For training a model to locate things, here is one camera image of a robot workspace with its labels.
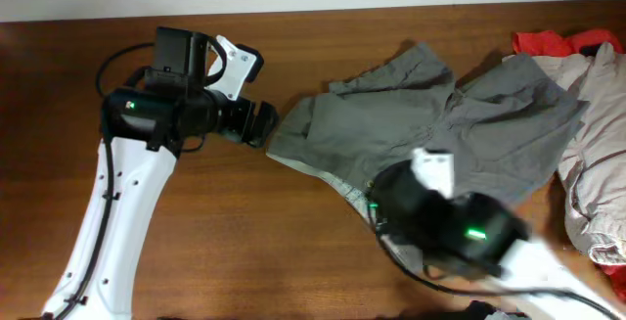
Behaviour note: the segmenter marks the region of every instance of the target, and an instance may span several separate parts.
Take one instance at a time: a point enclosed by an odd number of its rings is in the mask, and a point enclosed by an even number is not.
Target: brown wooden surface
[[[0,318],[37,315],[54,290],[95,174],[94,74],[111,53],[151,41],[158,25],[260,50],[265,68],[246,95],[285,114],[330,80],[417,41],[468,80],[511,52],[513,31],[605,27],[626,41],[624,21],[626,1],[597,1],[0,24]],[[128,55],[104,82],[111,89],[150,61],[148,50]],[[586,257],[562,249],[562,209],[552,184],[520,211],[585,282],[612,297]],[[211,137],[179,160],[160,197],[133,308],[137,319],[364,319],[467,302],[407,280],[322,181]]]

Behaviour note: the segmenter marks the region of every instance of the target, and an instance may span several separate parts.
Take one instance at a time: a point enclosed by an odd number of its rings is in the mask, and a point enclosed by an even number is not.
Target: green light
[[[470,228],[466,232],[466,237],[473,238],[473,239],[481,239],[481,240],[487,239],[487,235],[484,232],[473,229],[473,228]]]

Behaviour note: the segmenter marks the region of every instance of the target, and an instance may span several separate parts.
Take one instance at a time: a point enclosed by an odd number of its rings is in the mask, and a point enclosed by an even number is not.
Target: beige cloth
[[[605,43],[595,58],[533,59],[560,87],[590,103],[559,164],[567,234],[596,263],[626,264],[626,57]]]

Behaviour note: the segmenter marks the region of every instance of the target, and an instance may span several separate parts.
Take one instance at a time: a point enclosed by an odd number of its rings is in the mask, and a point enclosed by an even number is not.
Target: pile of clothes
[[[572,243],[608,266],[617,285],[626,280],[622,46],[605,30],[570,38],[546,31],[517,34],[514,49],[517,55],[457,87],[421,43],[301,100],[268,156],[322,178],[364,218],[374,178],[415,148],[454,154],[453,196],[478,192],[511,207],[558,169]]]

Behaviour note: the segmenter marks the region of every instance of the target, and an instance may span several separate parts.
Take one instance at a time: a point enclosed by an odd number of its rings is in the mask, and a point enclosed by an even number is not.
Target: red fabric
[[[626,302],[626,265],[599,265],[599,267],[610,278],[615,294],[621,301]]]
[[[525,52],[530,56],[567,57],[579,53],[585,46],[595,46],[610,42],[615,52],[623,54],[624,48],[612,32],[593,29],[563,38],[554,31],[517,32],[513,38],[516,53]]]

